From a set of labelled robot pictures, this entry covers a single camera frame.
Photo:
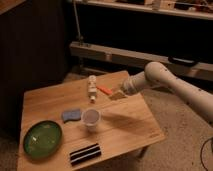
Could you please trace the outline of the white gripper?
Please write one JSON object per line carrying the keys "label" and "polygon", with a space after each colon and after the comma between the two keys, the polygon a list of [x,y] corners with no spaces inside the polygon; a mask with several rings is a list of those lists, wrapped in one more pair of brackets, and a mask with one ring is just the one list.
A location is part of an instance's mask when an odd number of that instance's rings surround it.
{"label": "white gripper", "polygon": [[132,83],[132,80],[130,77],[128,77],[121,84],[121,90],[117,90],[117,91],[113,92],[109,96],[109,99],[110,100],[119,100],[119,99],[125,98],[126,95],[134,95],[135,93],[136,93],[136,90]]}

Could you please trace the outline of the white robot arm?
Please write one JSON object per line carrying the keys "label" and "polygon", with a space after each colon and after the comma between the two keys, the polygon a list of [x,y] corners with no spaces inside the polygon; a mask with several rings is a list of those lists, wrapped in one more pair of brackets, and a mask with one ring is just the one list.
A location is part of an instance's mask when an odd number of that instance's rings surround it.
{"label": "white robot arm", "polygon": [[116,100],[157,87],[169,89],[213,127],[213,94],[178,78],[160,62],[150,62],[142,72],[125,78],[110,98]]}

